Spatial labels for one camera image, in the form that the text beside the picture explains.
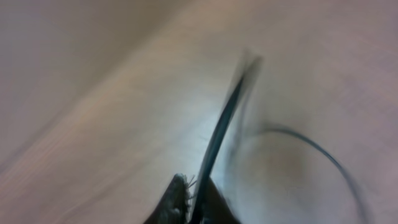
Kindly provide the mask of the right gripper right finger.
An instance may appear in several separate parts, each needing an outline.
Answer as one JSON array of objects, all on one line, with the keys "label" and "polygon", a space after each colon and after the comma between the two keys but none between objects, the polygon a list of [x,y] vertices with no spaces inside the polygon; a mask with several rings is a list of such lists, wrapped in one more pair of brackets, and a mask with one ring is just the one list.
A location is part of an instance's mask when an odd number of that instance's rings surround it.
[{"label": "right gripper right finger", "polygon": [[226,199],[212,179],[208,180],[203,204],[203,223],[205,224],[241,224],[228,207]]}]

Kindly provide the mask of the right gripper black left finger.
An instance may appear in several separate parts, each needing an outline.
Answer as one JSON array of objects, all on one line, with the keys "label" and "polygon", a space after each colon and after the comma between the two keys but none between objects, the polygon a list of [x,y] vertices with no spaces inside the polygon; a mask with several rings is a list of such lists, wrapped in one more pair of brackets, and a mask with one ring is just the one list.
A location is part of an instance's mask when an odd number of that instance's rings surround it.
[{"label": "right gripper black left finger", "polygon": [[186,176],[175,174],[144,224],[185,224],[189,196]]}]

